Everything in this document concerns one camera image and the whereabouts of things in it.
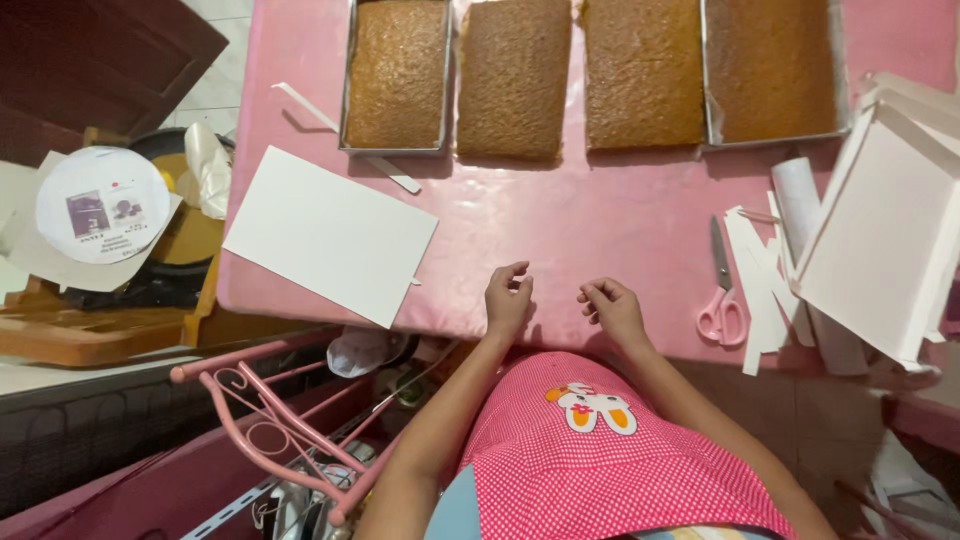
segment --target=baking pan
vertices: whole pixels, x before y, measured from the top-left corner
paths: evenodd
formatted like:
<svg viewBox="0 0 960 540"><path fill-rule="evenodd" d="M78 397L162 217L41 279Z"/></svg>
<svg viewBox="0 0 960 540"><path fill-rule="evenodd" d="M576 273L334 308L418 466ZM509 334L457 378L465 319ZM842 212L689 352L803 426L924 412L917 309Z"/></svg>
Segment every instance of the baking pan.
<svg viewBox="0 0 960 540"><path fill-rule="evenodd" d="M446 124L450 109L450 65L453 54L453 5L451 0L444 0L444 32L446 32L446 47L444 49L444 102L440 114L437 145L433 148L353 148L347 145L347 117L350 113L350 69L353 66L353 55L356 53L357 4L372 0L349 0L350 22L347 32L347 66L344 74L344 95L340 106L340 150L352 156L369 158L389 158L402 156L421 156L438 158L444 154L446 148Z"/></svg>
<svg viewBox="0 0 960 540"><path fill-rule="evenodd" d="M837 111L836 130L828 134L804 135L784 138L768 138L762 140L748 140L744 142L723 142L721 134L714 130L714 122L720 114L719 106L710 94L710 76L708 70L708 27L707 27L707 2L715 0L700 0L700 36L701 50L704 63L704 109L707 111L707 150L721 148L751 148L756 146L766 146L780 142L797 142L803 140L816 140L822 138L834 138L847 135L852 126L852 114L850 109L849 94L847 92L847 60L846 48L843 40L843 9L840 0L830 0L829 3L829 24L830 24L830 49L833 51L833 94L834 105Z"/></svg>

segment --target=brown door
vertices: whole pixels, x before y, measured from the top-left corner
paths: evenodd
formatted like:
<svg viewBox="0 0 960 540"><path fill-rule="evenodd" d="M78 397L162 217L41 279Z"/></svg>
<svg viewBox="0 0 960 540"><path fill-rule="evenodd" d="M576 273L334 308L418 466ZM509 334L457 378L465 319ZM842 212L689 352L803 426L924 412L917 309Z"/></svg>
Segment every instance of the brown door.
<svg viewBox="0 0 960 540"><path fill-rule="evenodd" d="M0 0L0 160L156 129L226 46L180 0Z"/></svg>

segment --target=pink apron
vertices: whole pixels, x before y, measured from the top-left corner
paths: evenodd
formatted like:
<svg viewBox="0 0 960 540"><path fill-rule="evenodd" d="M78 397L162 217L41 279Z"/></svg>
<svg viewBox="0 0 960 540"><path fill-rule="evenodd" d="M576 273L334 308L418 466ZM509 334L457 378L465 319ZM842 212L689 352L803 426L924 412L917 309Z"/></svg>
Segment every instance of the pink apron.
<svg viewBox="0 0 960 540"><path fill-rule="evenodd" d="M706 523L795 537L746 463L569 353L509 368L460 468L470 463L484 540L588 540Z"/></svg>

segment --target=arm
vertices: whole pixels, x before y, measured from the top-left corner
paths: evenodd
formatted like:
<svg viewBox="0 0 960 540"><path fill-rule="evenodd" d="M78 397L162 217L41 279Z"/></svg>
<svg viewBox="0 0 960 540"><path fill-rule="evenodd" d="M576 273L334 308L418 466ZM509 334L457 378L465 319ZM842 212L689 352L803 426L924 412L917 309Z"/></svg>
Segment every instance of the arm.
<svg viewBox="0 0 960 540"><path fill-rule="evenodd" d="M514 276L525 274L529 264L517 262L493 272L485 294L487 334L404 430L373 488L358 540L423 538L437 505L440 475L456 459L503 356L526 320L533 278L515 282Z"/></svg>
<svg viewBox="0 0 960 540"><path fill-rule="evenodd" d="M750 465L802 540L837 537L786 467L654 349L643 329L634 291L609 278L586 283L580 289L577 301L587 304L583 314L592 325L600 324L617 344L626 359L626 375L664 419L700 432Z"/></svg>

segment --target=cake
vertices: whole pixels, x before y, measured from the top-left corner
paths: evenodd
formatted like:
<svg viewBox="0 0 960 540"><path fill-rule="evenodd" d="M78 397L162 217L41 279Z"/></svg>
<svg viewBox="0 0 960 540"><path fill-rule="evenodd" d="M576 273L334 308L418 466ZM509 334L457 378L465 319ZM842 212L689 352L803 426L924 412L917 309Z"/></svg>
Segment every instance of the cake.
<svg viewBox="0 0 960 540"><path fill-rule="evenodd" d="M589 150L702 142L699 0L586 0L582 20Z"/></svg>
<svg viewBox="0 0 960 540"><path fill-rule="evenodd" d="M436 148L444 111L444 0L357 5L347 128L351 148Z"/></svg>
<svg viewBox="0 0 960 540"><path fill-rule="evenodd" d="M470 5L461 31L460 157L560 156L571 25L569 0Z"/></svg>
<svg viewBox="0 0 960 540"><path fill-rule="evenodd" d="M723 142L836 131L829 0L708 0L709 93Z"/></svg>

